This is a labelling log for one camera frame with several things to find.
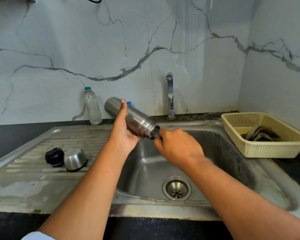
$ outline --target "sink drain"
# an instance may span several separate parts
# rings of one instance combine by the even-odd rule
[[[186,200],[191,195],[191,185],[183,177],[172,176],[162,185],[163,193],[171,200]]]

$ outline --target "person's right hand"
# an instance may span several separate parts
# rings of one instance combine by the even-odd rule
[[[181,170],[186,169],[190,163],[207,160],[200,144],[181,129],[160,129],[160,135],[156,136],[154,145],[161,155]]]

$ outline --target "black lid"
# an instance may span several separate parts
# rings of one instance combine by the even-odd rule
[[[47,151],[45,154],[46,162],[53,167],[57,167],[63,164],[64,152],[60,148],[53,148],[50,151]]]

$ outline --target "person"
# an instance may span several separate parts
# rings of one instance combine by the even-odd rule
[[[122,99],[108,141],[88,172],[39,232],[23,240],[102,240],[122,167],[142,139],[127,129],[126,114],[127,103]],[[196,184],[235,240],[300,240],[299,218],[215,166],[192,136],[181,129],[161,129],[160,135],[163,140],[155,139],[156,148]]]

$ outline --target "yellow plastic basket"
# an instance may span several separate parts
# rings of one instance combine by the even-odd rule
[[[224,113],[224,129],[245,157],[294,158],[300,152],[300,132],[266,113]],[[248,141],[242,134],[254,125],[269,126],[282,137],[280,142]]]

